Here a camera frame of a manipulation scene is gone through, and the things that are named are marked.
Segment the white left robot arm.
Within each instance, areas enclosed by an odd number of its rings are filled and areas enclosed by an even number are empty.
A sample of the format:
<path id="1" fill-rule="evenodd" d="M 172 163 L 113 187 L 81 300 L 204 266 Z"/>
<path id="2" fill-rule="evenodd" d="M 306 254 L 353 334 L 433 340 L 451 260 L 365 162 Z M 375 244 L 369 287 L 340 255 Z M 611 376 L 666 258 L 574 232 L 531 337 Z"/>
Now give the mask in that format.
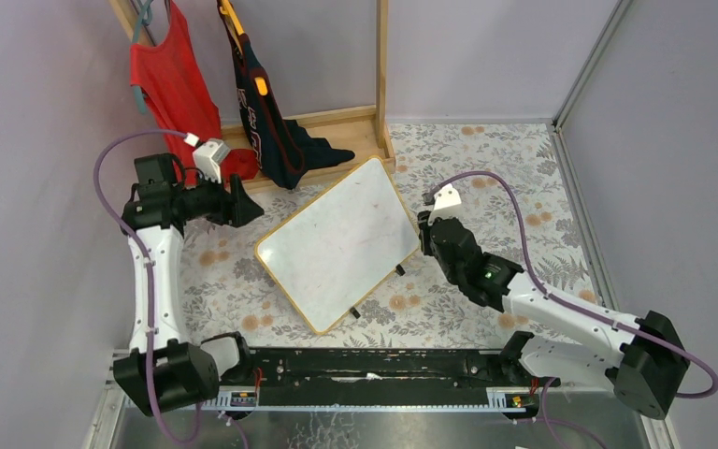
<path id="1" fill-rule="evenodd" d="M 147 416 L 214 399 L 222 384 L 247 380 L 253 369 L 248 343 L 237 331 L 191 341 L 180 267 L 188 222 L 204 218 L 241 227 L 264 211 L 238 174 L 220 183 L 195 173 L 188 188 L 178 177 L 182 169 L 171 153 L 137 158 L 137 182 L 121 216 L 134 263 L 136 317 L 128 354 L 114 362 L 113 374 Z"/>

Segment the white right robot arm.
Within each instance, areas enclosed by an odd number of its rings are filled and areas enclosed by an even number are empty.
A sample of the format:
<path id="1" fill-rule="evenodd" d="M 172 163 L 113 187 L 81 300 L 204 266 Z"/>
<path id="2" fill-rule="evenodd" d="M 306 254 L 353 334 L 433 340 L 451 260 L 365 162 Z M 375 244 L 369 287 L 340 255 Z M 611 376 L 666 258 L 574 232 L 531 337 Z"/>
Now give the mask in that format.
<path id="1" fill-rule="evenodd" d="M 521 265 L 484 251 L 456 218 L 417 214 L 424 255 L 473 304 L 523 315 L 576 341 L 575 346 L 516 333 L 503 353 L 533 377 L 574 380 L 610 390 L 626 407 L 663 420 L 689 369 L 669 318 L 643 317 L 570 297 L 559 304 Z"/>

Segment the yellow framed whiteboard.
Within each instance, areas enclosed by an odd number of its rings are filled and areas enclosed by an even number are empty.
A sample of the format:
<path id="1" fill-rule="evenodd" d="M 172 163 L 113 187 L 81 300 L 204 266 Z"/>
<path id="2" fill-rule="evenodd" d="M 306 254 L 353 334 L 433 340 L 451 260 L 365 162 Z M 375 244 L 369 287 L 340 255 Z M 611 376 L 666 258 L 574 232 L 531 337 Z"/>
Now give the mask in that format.
<path id="1" fill-rule="evenodd" d="M 322 335 L 418 247 L 403 198 L 373 156 L 258 239 L 254 253 L 309 329 Z"/>

